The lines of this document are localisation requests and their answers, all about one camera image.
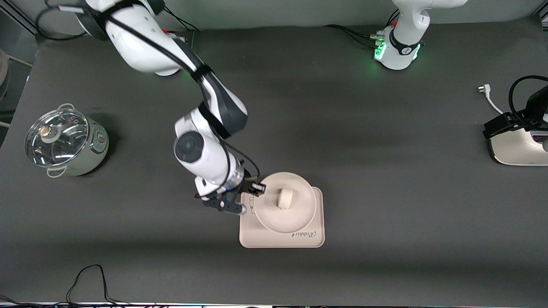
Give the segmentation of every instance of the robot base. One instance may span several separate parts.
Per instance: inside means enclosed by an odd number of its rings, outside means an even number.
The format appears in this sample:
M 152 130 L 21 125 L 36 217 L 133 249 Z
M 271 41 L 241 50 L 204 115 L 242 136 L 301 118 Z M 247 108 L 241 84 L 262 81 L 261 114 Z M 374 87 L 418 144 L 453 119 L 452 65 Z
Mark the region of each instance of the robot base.
M 548 166 L 548 152 L 524 129 L 493 136 L 489 139 L 489 147 L 493 158 L 501 164 Z
M 384 66 L 391 70 L 402 70 L 407 68 L 413 60 L 416 59 L 417 52 L 420 49 L 420 44 L 415 50 L 411 50 L 408 55 L 399 54 L 398 49 L 390 43 L 389 37 L 390 31 L 394 29 L 393 26 L 388 26 L 384 30 L 377 31 L 377 35 L 384 35 L 385 40 L 380 46 L 375 49 L 373 59 L 381 62 Z

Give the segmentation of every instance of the gray table surface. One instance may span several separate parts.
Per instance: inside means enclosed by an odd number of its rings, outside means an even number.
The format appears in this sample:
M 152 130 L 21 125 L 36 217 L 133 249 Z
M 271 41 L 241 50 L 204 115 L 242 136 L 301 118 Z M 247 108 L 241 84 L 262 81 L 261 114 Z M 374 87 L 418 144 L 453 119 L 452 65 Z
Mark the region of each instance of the gray table surface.
M 376 27 L 365 27 L 373 31 Z M 496 164 L 475 92 L 548 72 L 538 18 L 432 25 L 404 71 L 332 28 L 203 31 L 196 52 L 245 102 L 231 141 L 265 175 L 324 193 L 318 249 L 246 249 L 238 217 L 192 198 L 174 122 L 201 101 L 186 73 L 131 69 L 109 42 L 45 42 L 0 150 L 0 293 L 58 301 L 82 267 L 105 267 L 125 301 L 291 305 L 548 305 L 548 169 Z M 541 82 L 516 92 L 524 105 Z M 31 124 L 62 103 L 102 123 L 104 164 L 52 180 L 24 154 Z M 102 298 L 98 271 L 76 301 Z

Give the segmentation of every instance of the white cable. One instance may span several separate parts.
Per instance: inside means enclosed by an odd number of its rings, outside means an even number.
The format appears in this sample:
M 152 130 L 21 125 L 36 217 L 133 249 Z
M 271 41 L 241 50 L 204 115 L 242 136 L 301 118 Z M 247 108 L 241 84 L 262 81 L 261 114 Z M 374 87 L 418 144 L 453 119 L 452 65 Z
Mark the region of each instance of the white cable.
M 495 106 L 495 103 L 493 103 L 493 101 L 491 100 L 491 86 L 488 83 L 482 85 L 481 87 L 478 87 L 478 92 L 485 93 L 485 98 L 494 110 L 496 110 L 501 115 L 504 113 L 497 106 Z

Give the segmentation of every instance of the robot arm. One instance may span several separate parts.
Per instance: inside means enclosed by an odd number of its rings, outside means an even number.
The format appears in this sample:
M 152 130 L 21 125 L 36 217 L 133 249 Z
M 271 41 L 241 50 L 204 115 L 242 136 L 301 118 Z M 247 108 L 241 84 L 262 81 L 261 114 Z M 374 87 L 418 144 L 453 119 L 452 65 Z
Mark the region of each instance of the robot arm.
M 400 16 L 396 26 L 377 31 L 386 37 L 375 51 L 374 59 L 392 70 L 402 70 L 415 60 L 420 40 L 430 25 L 427 9 L 448 9 L 464 5 L 468 0 L 392 0 Z
M 247 110 L 185 42 L 162 31 L 152 17 L 151 1 L 87 0 L 97 14 L 78 15 L 78 19 L 92 36 L 98 36 L 92 30 L 98 23 L 106 34 L 103 39 L 110 39 L 122 58 L 138 71 L 167 76 L 179 69 L 188 70 L 199 84 L 204 102 L 175 123 L 175 156 L 196 176 L 198 197 L 204 205 L 244 214 L 245 207 L 234 202 L 236 194 L 258 196 L 265 186 L 250 177 L 228 152 L 223 139 L 246 126 Z M 228 198 L 229 192 L 235 195 Z

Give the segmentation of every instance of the electrical cord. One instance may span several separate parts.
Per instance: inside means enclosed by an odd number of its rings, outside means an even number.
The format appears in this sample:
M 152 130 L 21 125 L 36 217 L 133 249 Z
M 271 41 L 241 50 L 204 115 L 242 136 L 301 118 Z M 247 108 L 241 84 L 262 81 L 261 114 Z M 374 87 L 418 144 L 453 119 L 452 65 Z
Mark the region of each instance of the electrical cord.
M 528 123 L 525 121 L 524 118 L 522 118 L 522 116 L 516 111 L 516 108 L 514 107 L 514 104 L 513 104 L 513 92 L 514 92 L 514 89 L 516 88 L 516 86 L 524 81 L 524 80 L 527 80 L 527 79 L 537 79 L 537 80 L 542 80 L 542 81 L 546 81 L 548 82 L 548 77 L 544 77 L 544 76 L 538 76 L 538 75 L 528 75 L 528 76 L 523 76 L 521 78 L 519 78 L 518 80 L 514 81 L 514 83 L 512 84 L 512 86 L 510 87 L 510 91 L 508 92 L 508 103 L 510 105 L 510 110 L 512 111 L 513 115 L 516 116 L 516 118 L 527 128 L 530 128 L 530 129 L 535 129 L 535 130 L 542 130 L 542 131 L 548 131 L 548 128 L 546 127 L 542 127 L 542 124 L 538 124 L 538 125 L 533 125 L 531 123 Z
M 494 110 L 496 110 L 501 115 L 504 113 L 491 100 L 491 86 L 488 83 L 478 87 L 478 92 L 485 94 L 485 98 L 487 99 L 489 104 L 491 104 L 491 107 L 493 107 Z
M 187 71 L 191 71 L 190 68 L 181 60 L 179 59 L 176 55 L 174 55 L 172 52 L 170 52 L 169 50 L 163 48 L 162 46 L 158 45 L 156 42 L 150 40 L 149 38 L 147 38 L 146 36 L 140 34 L 139 32 L 135 31 L 133 28 L 129 27 L 128 25 L 118 21 L 117 19 L 113 18 L 111 15 L 108 16 L 108 19 L 110 22 L 112 22 L 113 24 L 117 25 L 118 27 L 128 31 L 129 33 L 133 34 L 134 36 L 136 36 L 137 38 L 139 38 L 140 40 L 142 40 L 143 42 L 147 43 L 148 45 L 150 45 L 151 47 L 157 49 L 159 52 L 161 52 L 162 54 L 164 54 L 166 57 L 168 57 L 169 59 L 173 60 L 175 63 L 177 63 L 178 65 L 180 65 L 183 69 L 187 70 Z M 204 99 L 204 102 L 207 101 L 207 95 L 206 95 L 206 91 L 205 89 L 203 88 L 203 86 L 201 84 L 198 84 L 199 87 L 200 87 L 200 90 L 202 92 L 202 96 L 203 96 L 203 99 Z M 213 128 L 211 128 L 213 134 L 217 137 L 217 139 L 219 140 L 219 143 L 221 143 L 221 146 L 222 146 L 222 149 L 225 151 L 225 155 L 226 155 L 226 162 L 228 164 L 228 170 L 226 172 L 226 175 L 225 175 L 225 179 L 223 180 L 222 184 L 219 185 L 219 187 L 217 187 L 215 190 L 211 191 L 210 193 L 206 193 L 205 195 L 199 195 L 199 194 L 196 194 L 195 197 L 196 198 L 202 198 L 202 197 L 206 197 L 212 193 L 215 193 L 219 188 L 223 187 L 228 178 L 229 178 L 229 174 L 230 174 L 230 156 L 229 156 L 229 152 L 228 150 L 226 149 L 226 146 L 225 144 L 228 144 L 227 142 L 225 142 L 221 136 L 219 136 L 219 134 L 217 133 L 217 131 Z M 255 162 L 253 162 L 253 160 L 251 160 L 247 155 L 244 155 L 243 152 L 241 152 L 240 150 L 236 149 L 235 147 L 233 147 L 232 145 L 229 145 L 229 147 L 235 151 L 237 151 L 238 153 L 240 153 L 242 156 L 244 156 L 251 164 L 253 164 L 253 166 L 256 167 L 256 164 Z
M 98 267 L 100 270 L 101 270 L 101 277 L 102 277 L 102 282 L 103 282 L 103 297 L 105 298 L 106 301 L 108 301 L 110 304 L 112 304 L 110 307 L 122 307 L 122 308 L 125 308 L 126 306 L 125 305 L 120 305 L 118 303 L 125 303 L 125 304 L 128 304 L 129 306 L 134 306 L 133 304 L 131 303 L 127 303 L 127 302 L 124 302 L 124 301 L 120 301 L 120 300 L 116 300 L 116 299 L 113 299 L 112 297 L 109 296 L 109 289 L 107 288 L 107 285 L 106 285 L 106 278 L 105 278 L 105 272 L 103 271 L 103 268 L 101 265 L 99 264 L 92 264 L 92 265 L 89 265 L 89 266 L 86 266 L 84 267 L 83 269 L 80 270 L 80 272 L 78 272 L 78 274 L 76 275 L 76 278 L 74 280 L 74 283 L 72 284 L 72 287 L 70 287 L 70 289 L 68 289 L 67 291 L 67 294 L 65 296 L 65 301 L 60 301 L 58 303 L 55 303 L 55 304 L 48 304 L 48 305 L 43 305 L 43 304 L 38 304 L 38 303 L 20 303 L 20 302 L 17 302 L 17 301 L 14 301 L 13 299 L 5 296 L 5 295 L 0 295 L 0 300 L 3 300 L 3 301 L 6 301 L 6 302 L 9 302 L 9 303 L 12 303 L 16 306 L 5 306 L 5 305 L 2 305 L 1 307 L 10 307 L 10 308 L 61 308 L 61 307 L 68 307 L 68 308 L 77 308 L 77 307 L 104 307 L 105 305 L 90 305 L 90 304 L 77 304 L 77 303 L 74 303 L 72 300 L 71 300 L 71 293 L 72 293 L 72 290 L 74 290 L 74 288 L 76 287 L 76 285 L 78 284 L 78 279 L 80 278 L 80 275 L 82 274 L 82 272 L 84 272 L 85 270 L 91 268 L 91 267 Z
M 78 279 L 80 278 L 80 275 L 82 274 L 82 272 L 84 272 L 85 270 L 89 269 L 90 267 L 94 267 L 94 266 L 97 266 L 99 268 L 99 270 L 101 270 L 101 278 L 102 278 L 102 281 L 103 281 L 103 297 L 105 298 L 105 300 L 108 301 L 109 303 L 112 303 L 112 304 L 115 304 L 115 305 L 118 305 L 117 302 L 129 304 L 125 301 L 116 300 L 116 299 L 113 299 L 112 297 L 109 296 L 109 289 L 106 286 L 105 272 L 103 271 L 102 266 L 99 265 L 99 264 L 88 265 L 88 266 L 84 267 L 83 269 L 81 269 L 80 272 L 78 272 L 78 274 L 76 275 L 76 278 L 74 279 L 74 283 L 72 284 L 72 287 L 70 287 L 70 289 L 68 289 L 68 291 L 67 291 L 67 294 L 65 296 L 66 302 L 67 303 L 72 303 L 70 296 L 72 294 L 72 290 L 74 290 L 74 288 L 78 284 Z
M 228 142 L 226 142 L 225 140 L 222 141 L 227 147 L 229 147 L 230 149 L 232 149 L 234 152 L 240 154 L 242 157 L 244 157 L 245 159 L 247 159 L 248 162 L 250 162 L 252 165 L 253 165 L 253 168 L 255 168 L 255 171 L 257 173 L 256 177 L 260 177 L 261 176 L 261 170 L 259 169 L 259 166 L 257 166 L 257 164 L 251 159 L 249 158 L 249 156 L 247 156 L 244 152 L 238 150 L 237 148 L 235 148 L 233 145 L 229 144 Z
M 188 22 L 188 21 L 186 21 L 186 20 L 184 20 L 184 19 L 178 17 L 177 15 L 175 15 L 175 13 L 173 13 L 173 12 L 171 11 L 171 9 L 169 9 L 169 8 L 167 7 L 167 5 L 164 6 L 164 11 L 166 11 L 169 15 L 175 17 L 183 26 L 185 26 L 185 28 L 186 28 L 188 31 L 191 31 L 191 30 L 190 30 L 185 24 L 187 24 L 187 25 L 193 27 L 196 31 L 200 32 L 200 29 L 198 29 L 195 25 L 193 25 L 193 24 L 191 24 L 190 22 Z
M 369 38 L 369 35 L 365 35 L 365 34 L 361 34 L 357 31 L 354 31 L 348 27 L 345 27 L 345 26 L 341 26 L 341 25 L 334 25 L 334 24 L 329 24 L 329 25 L 325 25 L 324 27 L 327 27 L 327 28 L 337 28 L 337 29 L 340 29 L 342 30 L 344 33 L 348 34 L 348 36 L 350 36 L 350 38 L 352 38 L 352 40 L 364 47 L 367 47 L 367 48 L 373 48 L 375 49 L 376 46 L 373 46 L 373 45 L 367 45 L 365 43 L 363 43 L 362 41 L 360 41 L 357 37 L 359 38 Z
M 38 16 L 36 16 L 36 21 L 35 21 L 35 24 L 36 24 L 36 31 L 38 32 L 39 35 L 41 35 L 42 37 L 46 38 L 46 39 L 50 39 L 52 41 L 70 41 L 71 39 L 75 39 L 75 38 L 79 38 L 79 37 L 82 37 L 84 35 L 86 35 L 86 32 L 84 31 L 83 33 L 80 33 L 78 35 L 73 35 L 73 36 L 67 36 L 67 37 L 51 37 L 51 36 L 47 36 L 43 29 L 40 28 L 40 19 L 42 19 L 47 13 L 51 12 L 51 11 L 54 11 L 54 10 L 58 10 L 58 11 L 61 11 L 59 7 L 61 7 L 62 5 L 50 5 L 49 2 L 46 0 L 44 1 L 44 4 L 47 8 L 43 9 L 40 13 L 38 13 Z
M 391 22 L 393 22 L 394 19 L 396 19 L 398 16 L 399 16 L 399 9 L 396 9 L 396 10 L 392 13 L 392 15 L 390 15 L 390 17 L 388 18 L 388 21 L 386 22 L 386 26 L 385 26 L 385 27 L 388 27 L 389 24 L 390 24 Z
M 180 24 L 182 24 L 182 26 L 185 27 L 185 29 L 186 29 L 187 31 L 190 31 L 189 27 L 188 27 L 184 22 L 180 21 L 179 18 L 177 18 L 177 16 L 175 16 L 174 14 L 172 14 L 170 10 L 164 8 L 164 11 L 165 11 L 166 13 L 168 13 L 169 15 L 175 17 L 175 19 L 177 19 L 177 21 L 178 21 Z

